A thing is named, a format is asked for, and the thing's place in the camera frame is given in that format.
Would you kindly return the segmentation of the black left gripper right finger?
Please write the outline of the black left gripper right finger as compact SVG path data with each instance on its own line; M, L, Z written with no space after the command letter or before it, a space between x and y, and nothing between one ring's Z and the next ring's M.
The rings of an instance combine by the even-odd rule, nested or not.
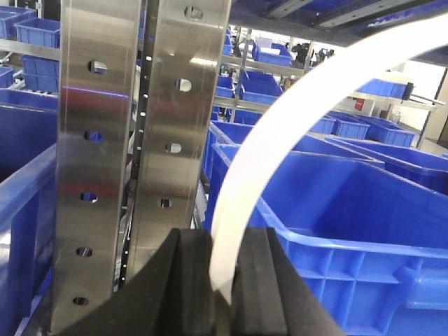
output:
M344 335L272 228L249 227L232 287L231 335Z

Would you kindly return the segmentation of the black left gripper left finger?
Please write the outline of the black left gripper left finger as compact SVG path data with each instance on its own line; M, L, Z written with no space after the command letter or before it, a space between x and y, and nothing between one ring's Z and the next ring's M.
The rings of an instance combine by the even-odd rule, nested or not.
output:
M62 335L215 335L207 230L173 229L123 289Z

